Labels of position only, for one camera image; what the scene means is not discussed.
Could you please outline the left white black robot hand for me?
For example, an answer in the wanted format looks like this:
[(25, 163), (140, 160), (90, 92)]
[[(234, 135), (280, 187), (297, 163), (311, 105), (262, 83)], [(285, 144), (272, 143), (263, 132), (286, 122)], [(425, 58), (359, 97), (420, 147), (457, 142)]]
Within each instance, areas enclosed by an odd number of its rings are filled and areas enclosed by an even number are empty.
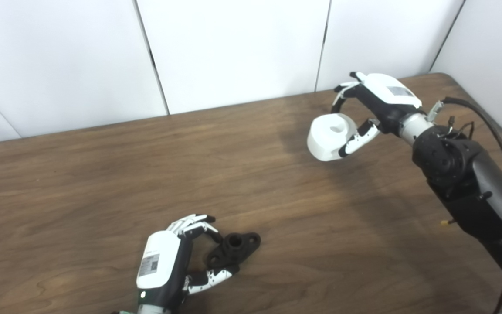
[(202, 234), (219, 243), (213, 216), (191, 214), (151, 234), (136, 279), (139, 314), (171, 314), (189, 295), (199, 294), (230, 279), (238, 265), (189, 272), (193, 241)]

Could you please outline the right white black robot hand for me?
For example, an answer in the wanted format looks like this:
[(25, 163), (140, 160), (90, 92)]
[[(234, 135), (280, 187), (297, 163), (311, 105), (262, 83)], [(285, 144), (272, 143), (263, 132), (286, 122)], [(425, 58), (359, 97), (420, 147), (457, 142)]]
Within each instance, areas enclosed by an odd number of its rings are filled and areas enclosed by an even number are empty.
[(335, 87), (336, 97), (331, 113), (339, 113), (349, 98), (357, 99), (373, 115), (338, 150), (339, 157), (351, 155), (374, 139), (379, 133), (392, 133), (397, 137), (403, 121), (411, 115), (421, 114), (421, 100), (398, 79), (386, 74), (351, 72), (354, 82), (341, 83)]

